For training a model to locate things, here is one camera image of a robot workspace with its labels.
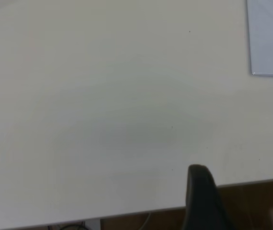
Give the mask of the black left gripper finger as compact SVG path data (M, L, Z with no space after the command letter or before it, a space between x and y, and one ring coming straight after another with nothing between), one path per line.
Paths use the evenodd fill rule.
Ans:
M183 230L235 229L206 166L189 166L185 203Z

